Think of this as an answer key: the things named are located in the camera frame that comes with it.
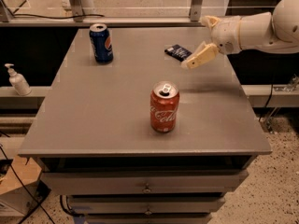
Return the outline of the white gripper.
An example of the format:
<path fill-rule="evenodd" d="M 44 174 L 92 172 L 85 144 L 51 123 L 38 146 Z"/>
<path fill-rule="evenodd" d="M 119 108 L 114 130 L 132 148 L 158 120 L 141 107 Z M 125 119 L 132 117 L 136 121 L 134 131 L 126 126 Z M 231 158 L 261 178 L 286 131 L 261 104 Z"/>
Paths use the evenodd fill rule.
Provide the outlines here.
<path fill-rule="evenodd" d="M 213 43 L 202 42 L 186 60 L 181 63 L 184 69 L 193 69 L 216 58 L 221 54 L 237 54 L 241 51 L 239 44 L 240 16 L 220 19 L 215 16 L 202 16 L 200 22 L 211 29 Z"/>

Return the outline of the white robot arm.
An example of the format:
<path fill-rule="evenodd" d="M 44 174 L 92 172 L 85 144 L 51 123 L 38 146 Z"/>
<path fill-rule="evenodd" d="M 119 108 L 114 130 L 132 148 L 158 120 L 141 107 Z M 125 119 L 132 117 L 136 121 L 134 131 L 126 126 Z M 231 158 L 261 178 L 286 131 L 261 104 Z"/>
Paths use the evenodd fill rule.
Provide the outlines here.
<path fill-rule="evenodd" d="M 211 42 L 203 41 L 195 52 L 181 63 L 193 69 L 208 63 L 221 53 L 237 54 L 256 49 L 272 54 L 299 52 L 299 0 L 281 0 L 273 12 L 250 16 L 200 18 L 210 32 Z"/>

